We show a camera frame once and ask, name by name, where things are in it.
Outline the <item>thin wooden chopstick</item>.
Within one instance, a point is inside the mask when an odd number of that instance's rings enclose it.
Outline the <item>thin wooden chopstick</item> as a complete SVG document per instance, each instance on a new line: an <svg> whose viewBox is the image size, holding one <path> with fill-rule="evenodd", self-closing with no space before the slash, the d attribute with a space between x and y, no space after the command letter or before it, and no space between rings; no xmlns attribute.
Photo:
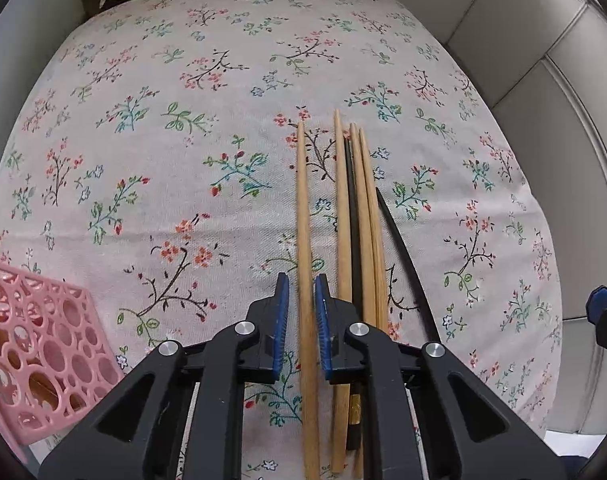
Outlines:
<svg viewBox="0 0 607 480"><path fill-rule="evenodd" d="M383 233L381 233L381 217L379 217L378 212L378 200L374 183L371 155L369 155L369 146L367 145L366 135L362 128L359 129L359 140L362 153L364 180L366 185L367 205L369 205L369 225L371 226L371 237L373 243L376 292L376 326L383 332L387 332L387 281Z"/></svg>

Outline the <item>pink perforated plastic basket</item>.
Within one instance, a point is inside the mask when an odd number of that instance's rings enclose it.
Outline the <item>pink perforated plastic basket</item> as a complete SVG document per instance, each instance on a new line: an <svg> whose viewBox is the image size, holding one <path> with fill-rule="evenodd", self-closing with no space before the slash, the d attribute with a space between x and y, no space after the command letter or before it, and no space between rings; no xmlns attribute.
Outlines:
<svg viewBox="0 0 607 480"><path fill-rule="evenodd" d="M18 460L122 377L85 288L0 262L0 435Z"/></svg>

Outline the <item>black chopstick gold band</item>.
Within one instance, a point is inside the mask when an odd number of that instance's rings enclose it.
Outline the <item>black chopstick gold band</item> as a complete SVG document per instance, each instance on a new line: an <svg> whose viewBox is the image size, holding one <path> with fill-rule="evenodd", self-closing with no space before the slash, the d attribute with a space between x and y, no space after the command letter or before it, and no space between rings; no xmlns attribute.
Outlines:
<svg viewBox="0 0 607 480"><path fill-rule="evenodd" d="M352 304L357 308L358 314L363 313L361 292L361 252L359 213L357 190L355 189L355 174L353 163L353 148L350 138L343 139L346 152L348 200L350 214L351 238L351 278L352 278ZM361 399L359 387L352 384L350 387L349 422L346 449L356 451L361 444Z"/></svg>

